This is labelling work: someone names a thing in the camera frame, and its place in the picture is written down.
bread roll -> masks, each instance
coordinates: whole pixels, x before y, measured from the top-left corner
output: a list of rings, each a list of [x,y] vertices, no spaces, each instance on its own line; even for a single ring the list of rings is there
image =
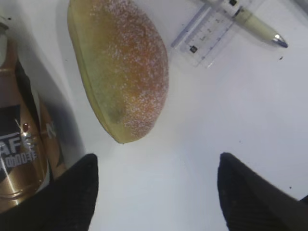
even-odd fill
[[[164,43],[130,0],[70,0],[68,27],[89,102],[119,143],[154,126],[169,77]]]

transparent ruler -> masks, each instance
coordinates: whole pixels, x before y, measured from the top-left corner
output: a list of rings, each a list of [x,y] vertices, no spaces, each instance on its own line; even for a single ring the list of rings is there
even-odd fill
[[[238,0],[238,4],[254,12],[264,0]],[[193,66],[210,67],[231,38],[239,30],[220,4],[205,1],[202,8],[179,34],[171,47],[188,59]]]

metallic can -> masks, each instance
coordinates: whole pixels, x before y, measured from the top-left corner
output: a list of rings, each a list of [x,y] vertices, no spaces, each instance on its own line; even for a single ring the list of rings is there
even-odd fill
[[[18,83],[17,46],[7,39],[0,67],[0,213],[49,183],[48,159],[33,98]]]

powdered sugar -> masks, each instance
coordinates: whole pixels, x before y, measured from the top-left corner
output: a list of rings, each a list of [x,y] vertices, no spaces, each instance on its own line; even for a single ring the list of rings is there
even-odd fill
[[[112,39],[101,51],[114,61],[108,69],[120,79],[113,89],[121,91],[123,123],[134,137],[154,126],[168,91],[168,60],[163,41],[153,23],[130,0],[92,0],[90,15],[100,22],[101,11],[112,19]]]

white surface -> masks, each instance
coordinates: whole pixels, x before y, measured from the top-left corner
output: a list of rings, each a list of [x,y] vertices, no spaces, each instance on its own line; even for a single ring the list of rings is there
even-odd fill
[[[200,4],[136,2],[167,46]],[[67,5],[1,1],[25,70],[54,109],[67,162],[85,152],[99,157],[91,231],[226,231],[216,186],[224,151],[291,196],[308,194],[308,19],[291,1],[267,0],[256,13],[284,36],[286,50],[241,31],[208,70],[172,57],[170,93],[156,127],[126,145],[109,137],[88,103],[67,31]]]

